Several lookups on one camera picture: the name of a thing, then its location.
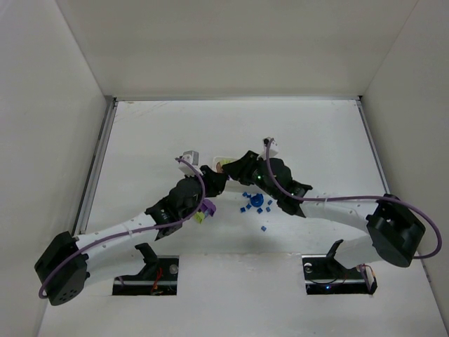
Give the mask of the purple round lego piece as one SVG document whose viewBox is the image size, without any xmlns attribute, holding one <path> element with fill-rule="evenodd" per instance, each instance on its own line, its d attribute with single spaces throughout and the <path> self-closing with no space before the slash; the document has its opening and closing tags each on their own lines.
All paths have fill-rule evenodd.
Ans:
<svg viewBox="0 0 449 337">
<path fill-rule="evenodd" d="M 213 216 L 216 212 L 216 205 L 209 199 L 204 199 L 201 208 L 200 208 L 204 218 L 209 216 Z"/>
</svg>

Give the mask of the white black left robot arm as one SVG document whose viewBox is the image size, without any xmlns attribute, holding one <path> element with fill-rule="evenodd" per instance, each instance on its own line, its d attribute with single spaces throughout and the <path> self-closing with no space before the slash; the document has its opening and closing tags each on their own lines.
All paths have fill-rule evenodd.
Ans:
<svg viewBox="0 0 449 337">
<path fill-rule="evenodd" d="M 203 165 L 130 220 L 77 237 L 68 231 L 57 234 L 34 265 L 39 298 L 62 305 L 101 278 L 150 273 L 158 261 L 150 241 L 180 230 L 205 199 L 222 194 L 228 180 L 226 173 Z"/>
</svg>

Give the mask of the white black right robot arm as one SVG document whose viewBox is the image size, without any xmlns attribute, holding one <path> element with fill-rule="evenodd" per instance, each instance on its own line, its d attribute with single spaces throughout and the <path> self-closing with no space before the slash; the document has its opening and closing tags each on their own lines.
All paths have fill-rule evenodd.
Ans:
<svg viewBox="0 0 449 337">
<path fill-rule="evenodd" d="M 346 268 L 378 260 L 409 267 L 425 233 L 422 222 L 395 196 L 347 199 L 319 192 L 294 180 L 279 158 L 249 151 L 216 166 L 232 180 L 260 188 L 290 216 L 329 220 L 362 231 L 362 237 L 339 239 L 330 250 L 330 256 Z"/>
</svg>

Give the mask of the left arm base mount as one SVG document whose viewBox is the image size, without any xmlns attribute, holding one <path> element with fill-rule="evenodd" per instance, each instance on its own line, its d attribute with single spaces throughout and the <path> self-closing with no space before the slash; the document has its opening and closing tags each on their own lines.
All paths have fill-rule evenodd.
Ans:
<svg viewBox="0 0 449 337">
<path fill-rule="evenodd" d="M 113 296 L 176 296 L 180 266 L 179 256 L 158 256 L 149 244 L 136 249 L 143 266 L 138 272 L 120 275 L 114 279 Z"/>
</svg>

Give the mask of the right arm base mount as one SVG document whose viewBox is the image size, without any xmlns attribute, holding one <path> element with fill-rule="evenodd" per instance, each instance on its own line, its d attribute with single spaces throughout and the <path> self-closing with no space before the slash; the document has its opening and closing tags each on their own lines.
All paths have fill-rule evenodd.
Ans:
<svg viewBox="0 0 449 337">
<path fill-rule="evenodd" d="M 347 269 L 335 260 L 343 240 L 337 240 L 326 255 L 302 255 L 304 285 L 307 295 L 372 296 L 378 288 L 377 277 L 371 266 L 359 265 Z"/>
</svg>

